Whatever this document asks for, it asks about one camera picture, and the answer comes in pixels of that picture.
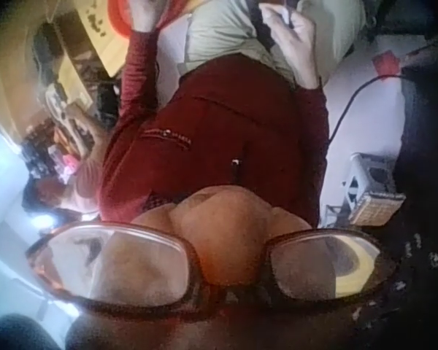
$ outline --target sleeve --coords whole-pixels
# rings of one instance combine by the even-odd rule
[[[133,119],[147,120],[158,107],[156,56],[158,32],[131,32],[122,76],[119,124]]]
[[[323,88],[299,88],[296,91],[299,105],[299,140],[304,160],[302,189],[306,200],[301,212],[308,213],[306,221],[316,227],[320,219],[320,194],[326,172],[326,154],[329,147],[329,122]]]
[[[74,189],[82,198],[96,198],[101,181],[101,163],[86,159],[75,174]]]

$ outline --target person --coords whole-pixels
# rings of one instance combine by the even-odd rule
[[[288,9],[260,4],[276,42],[268,52],[245,0],[205,2],[189,19],[180,86],[158,110],[155,27],[167,2],[128,2],[132,32],[120,116],[102,169],[101,218],[185,239],[211,285],[252,285],[268,240],[318,225],[329,126],[315,24],[291,9],[290,28],[283,21]],[[156,259],[162,271],[149,271],[153,276],[181,269],[165,252],[143,252],[114,235],[102,251],[104,282],[96,281],[92,298],[133,303],[150,294],[150,277],[135,262]],[[307,257],[315,261],[315,281],[331,282],[316,292],[332,298],[334,272],[321,263],[325,248],[310,244]],[[130,273],[122,276],[120,266]],[[120,290],[126,279],[134,287]],[[352,323],[340,315],[295,320],[220,311],[197,322],[84,315],[67,348],[294,349],[298,338],[303,349],[327,349]],[[325,337],[312,333],[323,328]]]
[[[75,121],[86,128],[94,140],[89,152],[72,124]],[[33,207],[31,202],[40,205],[34,207],[60,208],[81,214],[95,214],[99,211],[98,189],[101,169],[107,148],[107,132],[88,116],[76,103],[66,108],[66,129],[75,140],[82,158],[77,171],[70,176],[67,184],[57,176],[43,179],[30,179],[23,195],[23,207]]]

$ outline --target desk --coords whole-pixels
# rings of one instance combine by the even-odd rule
[[[190,0],[185,8],[185,13],[193,11],[204,0]],[[108,0],[80,1],[73,0],[74,7],[78,11],[81,22],[88,33],[89,39],[94,46],[108,75],[115,76],[125,63],[128,50],[128,39],[119,35],[110,24],[107,13]],[[93,29],[88,16],[95,16],[99,32]]]

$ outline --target white floor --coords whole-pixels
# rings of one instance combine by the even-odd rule
[[[355,52],[343,60],[325,86],[330,133],[353,92],[377,76],[373,57],[387,50],[401,57],[425,44],[422,36],[379,36],[371,45],[357,44]],[[328,168],[320,198],[322,213],[326,205],[342,204],[345,195],[342,182],[348,175],[353,153],[380,155],[393,163],[396,161],[401,148],[404,117],[400,80],[376,82],[360,93],[328,151]]]

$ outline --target red sweater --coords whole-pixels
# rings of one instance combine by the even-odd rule
[[[322,89],[293,90],[267,66],[228,55],[183,77],[158,110],[157,41],[157,33],[131,34],[102,219],[130,222],[150,195],[238,184],[316,226],[329,136]]]

